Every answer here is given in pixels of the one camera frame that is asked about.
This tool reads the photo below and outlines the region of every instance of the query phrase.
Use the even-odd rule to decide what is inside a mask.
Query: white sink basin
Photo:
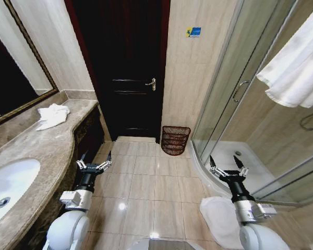
[[[30,187],[40,166],[36,159],[23,159],[0,168],[0,219]]]

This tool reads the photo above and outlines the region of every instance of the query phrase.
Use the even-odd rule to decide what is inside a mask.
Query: blue sticker
[[[189,27],[186,32],[186,37],[197,38],[200,35],[201,27]]]

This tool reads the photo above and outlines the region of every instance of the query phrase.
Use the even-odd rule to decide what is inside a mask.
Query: mirror
[[[0,0],[0,124],[56,92],[10,0]]]

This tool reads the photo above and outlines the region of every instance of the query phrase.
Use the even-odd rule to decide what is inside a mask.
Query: marble countertop
[[[41,163],[34,182],[0,220],[0,249],[13,248],[33,225],[65,176],[74,151],[74,130],[98,104],[69,99],[67,120],[36,131],[38,122],[0,148],[0,167],[15,160],[34,158]]]

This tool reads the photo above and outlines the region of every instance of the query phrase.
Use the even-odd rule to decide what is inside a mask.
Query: door handle
[[[153,89],[153,91],[155,91],[155,89],[157,88],[157,87],[156,87],[156,79],[153,78],[153,79],[152,79],[152,82],[150,82],[150,83],[145,83],[145,85],[146,85],[146,86],[152,85],[152,89]]]
[[[241,86],[244,85],[244,84],[249,84],[249,81],[243,81],[243,82],[241,82],[241,83],[239,84],[238,88],[236,89],[236,91],[234,92],[234,94],[233,94],[233,96],[232,96],[232,99],[233,99],[233,101],[234,101],[235,103],[238,103],[238,102],[240,101],[240,100],[238,100],[238,99],[235,99],[235,96],[236,96],[236,94],[238,93],[238,91],[239,91],[239,89],[241,88]]]

